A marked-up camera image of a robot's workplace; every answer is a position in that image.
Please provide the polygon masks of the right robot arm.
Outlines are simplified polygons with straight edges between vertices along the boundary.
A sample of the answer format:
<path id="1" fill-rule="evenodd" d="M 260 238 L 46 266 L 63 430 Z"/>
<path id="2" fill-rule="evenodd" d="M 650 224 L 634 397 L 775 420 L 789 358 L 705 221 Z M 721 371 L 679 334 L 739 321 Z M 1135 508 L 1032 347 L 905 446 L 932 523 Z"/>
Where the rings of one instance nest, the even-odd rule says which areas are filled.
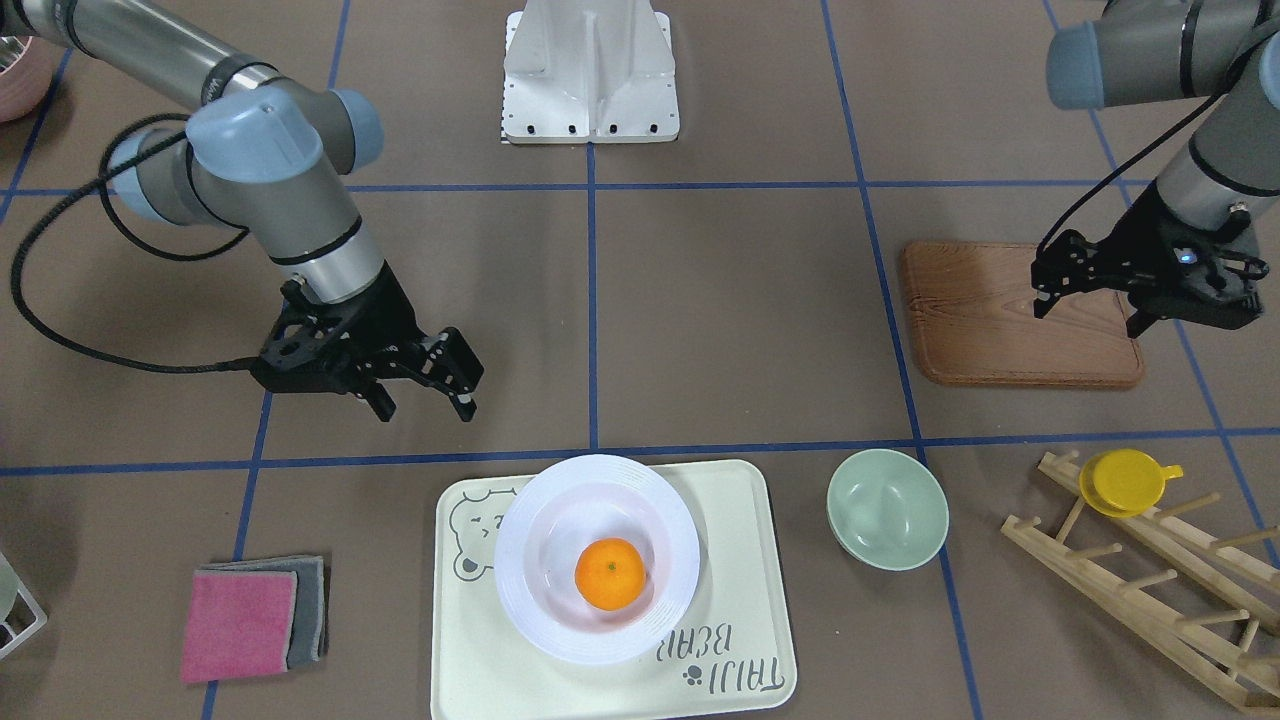
<path id="1" fill-rule="evenodd" d="M 36 240 L 76 202 L 115 190 L 140 215 L 253 236 L 283 274 L 282 311 L 259 352 L 189 365 L 189 374 L 247 372 L 275 395 L 351 395 L 383 421 L 396 413 L 383 383 L 404 378 L 443 393 L 461 420 L 474 418 L 483 364 L 456 328 L 419 328 L 342 182 L 381 154 L 381 120 L 365 96 L 312 91 L 148 1 L 5 1 L 3 32 L 81 51 L 189 109 L 178 131 L 161 132 L 154 119 L 124 129 L 97 176 L 20 241 L 10 295 L 33 329 L 100 361 L 180 372 L 69 340 L 23 295 Z"/>

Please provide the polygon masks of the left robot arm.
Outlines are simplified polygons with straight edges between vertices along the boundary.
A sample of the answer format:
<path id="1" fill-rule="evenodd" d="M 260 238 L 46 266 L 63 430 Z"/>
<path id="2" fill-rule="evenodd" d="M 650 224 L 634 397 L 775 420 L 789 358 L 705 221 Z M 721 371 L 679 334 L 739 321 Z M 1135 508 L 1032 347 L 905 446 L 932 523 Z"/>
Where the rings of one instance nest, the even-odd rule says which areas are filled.
<path id="1" fill-rule="evenodd" d="M 1046 58 L 1051 101 L 1105 109 L 1194 99 L 1196 129 L 1102 240 L 1056 222 L 1030 265 L 1033 313 L 1073 293 L 1126 295 L 1132 338 L 1161 320 L 1225 331 L 1263 314 L 1268 275 L 1256 222 L 1277 202 L 1275 1 L 1108 1 L 1060 29 Z"/>

